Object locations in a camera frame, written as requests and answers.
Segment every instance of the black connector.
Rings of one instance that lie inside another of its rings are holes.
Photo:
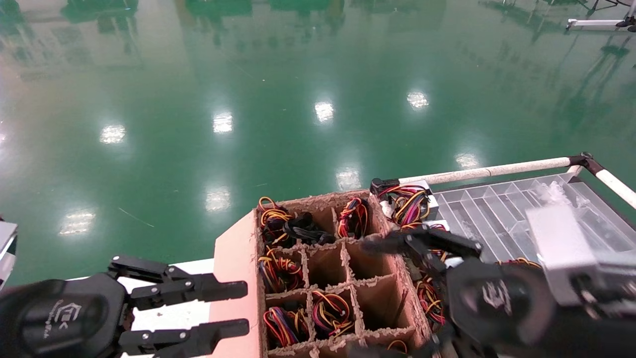
[[[380,178],[374,178],[371,180],[371,187],[369,188],[369,191],[371,194],[378,196],[379,198],[381,192],[391,187],[397,187],[398,185],[399,179],[382,180]]]

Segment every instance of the metal frame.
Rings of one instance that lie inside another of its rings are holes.
[[[594,160],[592,154],[583,152],[573,157],[560,157],[553,159],[543,159],[541,161],[521,162],[514,164],[506,164],[502,166],[491,166],[486,168],[468,169],[460,171],[451,171],[447,173],[438,173],[421,176],[411,176],[409,178],[397,179],[399,184],[406,184],[425,180],[429,185],[442,184],[450,182],[458,182],[460,180],[486,178],[488,176],[506,175],[525,173],[529,171],[537,171],[554,168],[568,168],[567,173],[577,176],[583,168],[587,169],[592,175],[597,177],[608,188],[615,192],[619,197],[625,200],[632,208],[636,209],[636,192],[625,185],[621,180],[616,178],[607,169],[603,168]]]
[[[615,4],[615,6],[619,4],[619,2],[614,2],[610,0],[607,0],[607,1],[609,1],[612,4]],[[592,9],[590,9],[590,12],[588,13],[589,15],[591,15],[591,13],[597,10],[598,2],[599,0],[596,0],[596,2],[594,3],[594,6],[592,6]],[[636,12],[636,0],[633,0],[632,5],[630,6],[630,9],[627,11],[627,14],[625,15],[625,18],[622,18],[621,20],[577,20],[575,18],[569,18],[567,20],[567,26],[565,28],[570,29],[572,26],[616,26],[616,27],[629,26],[630,28],[628,29],[628,31],[636,32],[636,21],[634,19],[635,12]]]

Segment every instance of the wire bundle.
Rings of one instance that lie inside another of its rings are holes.
[[[528,259],[526,259],[524,257],[517,257],[514,260],[508,260],[508,261],[498,261],[497,263],[500,264],[500,265],[503,265],[503,264],[526,264],[526,265],[532,266],[534,268],[543,269],[541,267],[541,265],[539,265],[538,263],[532,262],[532,261],[530,261],[530,260],[528,260]]]
[[[364,199],[353,197],[338,218],[338,236],[359,239],[366,234],[368,221],[368,203]]]
[[[307,341],[309,330],[304,319],[305,310],[285,311],[280,307],[271,307],[263,314],[270,342],[276,347],[287,347]]]
[[[321,339],[337,337],[344,332],[352,331],[353,321],[350,320],[349,304],[337,294],[323,294],[313,291],[318,297],[314,304],[312,319],[318,328]]]
[[[311,213],[303,212],[297,218],[288,220],[283,225],[283,231],[292,239],[299,239],[308,245],[324,245],[336,241],[336,238],[314,222]]]
[[[394,340],[393,342],[391,342],[389,344],[389,346],[387,347],[387,350],[397,350],[398,352],[407,354],[408,353],[408,347],[406,346],[406,343],[404,343],[403,340]]]
[[[277,294],[301,287],[302,267],[290,259],[276,257],[269,247],[267,250],[267,254],[258,259],[258,271],[263,277],[265,291]]]
[[[391,219],[403,229],[414,229],[429,215],[428,191],[419,185],[398,185],[381,192],[395,201]]]
[[[272,204],[271,208],[265,208],[264,202],[269,201]],[[283,227],[285,223],[293,218],[288,214],[287,209],[282,206],[276,205],[274,200],[269,197],[263,196],[258,200],[258,211],[261,213],[261,230],[263,232],[263,240],[269,245],[283,245],[288,243],[289,235],[284,232]]]
[[[432,278],[425,277],[417,282],[417,297],[424,309],[426,317],[431,321],[431,325],[437,323],[443,325],[445,322],[443,315],[442,300],[438,298],[435,288],[432,285]]]
[[[265,208],[264,203],[267,201],[272,204],[271,208]],[[336,240],[314,222],[311,213],[303,212],[294,217],[269,197],[259,199],[258,211],[261,214],[260,227],[266,245],[290,248],[296,244],[296,239],[308,245],[323,245]]]

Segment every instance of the logo on robot hand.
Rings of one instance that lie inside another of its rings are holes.
[[[62,306],[57,309],[55,315],[55,322],[61,322],[58,329],[68,329],[68,322],[76,320],[80,314],[81,306],[74,303],[69,303],[66,306]]]

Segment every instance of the clear plastic tray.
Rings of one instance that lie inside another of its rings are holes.
[[[548,175],[514,182],[435,193],[439,215],[451,232],[484,244],[483,261],[525,257],[536,261],[525,212],[553,203],[571,206],[592,249],[636,255],[636,231],[587,184],[573,175]]]

